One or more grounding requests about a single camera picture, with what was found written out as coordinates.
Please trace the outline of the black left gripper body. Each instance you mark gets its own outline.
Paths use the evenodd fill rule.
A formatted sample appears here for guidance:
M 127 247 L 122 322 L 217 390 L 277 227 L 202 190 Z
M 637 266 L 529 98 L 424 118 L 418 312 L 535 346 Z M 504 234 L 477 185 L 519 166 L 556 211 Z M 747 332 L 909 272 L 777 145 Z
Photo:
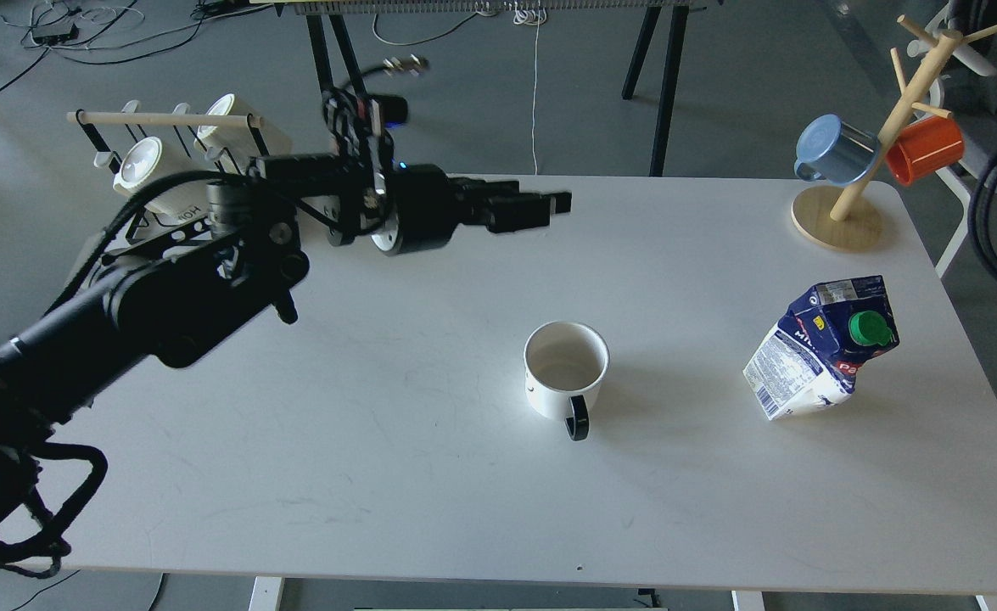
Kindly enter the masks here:
M 340 198 L 345 236 L 369 236 L 388 256 L 446 246 L 473 205 L 454 178 L 433 164 L 405 164 L 395 154 L 393 129 L 410 119 L 397 94 L 325 92 L 324 119 L 334 152 L 346 165 L 352 200 Z

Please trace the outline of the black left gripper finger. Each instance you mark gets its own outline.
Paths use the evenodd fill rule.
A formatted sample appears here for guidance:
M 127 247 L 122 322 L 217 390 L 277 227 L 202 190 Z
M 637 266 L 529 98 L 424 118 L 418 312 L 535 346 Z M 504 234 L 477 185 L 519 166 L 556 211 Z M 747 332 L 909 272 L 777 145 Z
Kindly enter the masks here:
M 550 219 L 572 209 L 569 191 L 494 194 L 468 207 L 468 224 L 490 233 L 515 233 L 550 225 Z
M 498 196 L 520 193 L 517 179 L 478 179 L 473 177 L 449 177 L 449 186 L 456 201 L 478 204 Z

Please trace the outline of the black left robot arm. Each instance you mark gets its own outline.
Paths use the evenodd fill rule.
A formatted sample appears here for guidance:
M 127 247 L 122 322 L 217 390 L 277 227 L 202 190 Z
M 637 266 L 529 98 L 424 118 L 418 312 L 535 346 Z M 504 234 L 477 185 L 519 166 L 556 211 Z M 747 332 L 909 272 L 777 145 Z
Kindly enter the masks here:
M 64 533 L 104 482 L 98 448 L 52 442 L 57 425 L 145 357 L 192 365 L 273 308 L 297 321 L 291 290 L 311 263 L 297 214 L 338 244 L 393 233 L 390 255 L 448 244 L 459 226 L 491 233 L 545 227 L 571 193 L 448 177 L 397 164 L 385 99 L 325 85 L 331 154 L 258 156 L 241 174 L 179 171 L 122 212 L 48 313 L 0 345 L 0 569 L 59 572 Z

